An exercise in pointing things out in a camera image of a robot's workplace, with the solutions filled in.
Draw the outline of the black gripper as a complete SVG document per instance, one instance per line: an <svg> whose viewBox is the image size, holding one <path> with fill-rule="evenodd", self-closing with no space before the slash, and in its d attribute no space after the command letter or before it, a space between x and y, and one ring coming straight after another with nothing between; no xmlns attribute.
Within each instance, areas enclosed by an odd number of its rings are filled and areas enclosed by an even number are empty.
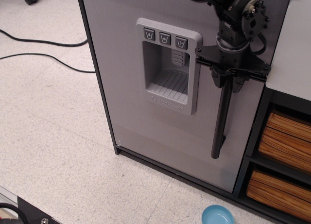
<svg viewBox="0 0 311 224"><path fill-rule="evenodd" d="M218 46L195 49L196 62L210 68L216 87L223 87L226 77L232 75L232 92L238 93L244 79L265 82L271 66L253 55L247 47L241 51L224 51Z"/></svg>

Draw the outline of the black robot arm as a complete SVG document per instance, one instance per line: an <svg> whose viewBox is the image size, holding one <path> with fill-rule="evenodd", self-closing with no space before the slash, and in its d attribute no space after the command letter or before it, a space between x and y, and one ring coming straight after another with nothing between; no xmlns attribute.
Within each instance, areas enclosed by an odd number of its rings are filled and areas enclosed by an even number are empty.
<svg viewBox="0 0 311 224"><path fill-rule="evenodd" d="M258 56L266 50L262 31L270 19L262 0L192 0L213 6L219 19L216 45L195 49L196 62L210 67L215 85L230 86L233 93L245 81L265 82L270 65Z"/></svg>

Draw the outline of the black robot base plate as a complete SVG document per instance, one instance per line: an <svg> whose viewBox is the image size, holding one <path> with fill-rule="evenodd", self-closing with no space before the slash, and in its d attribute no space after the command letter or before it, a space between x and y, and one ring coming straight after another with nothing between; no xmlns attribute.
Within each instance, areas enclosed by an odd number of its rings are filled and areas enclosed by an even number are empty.
<svg viewBox="0 0 311 224"><path fill-rule="evenodd" d="M1 224L60 224L58 220L24 199L0 199Z"/></svg>

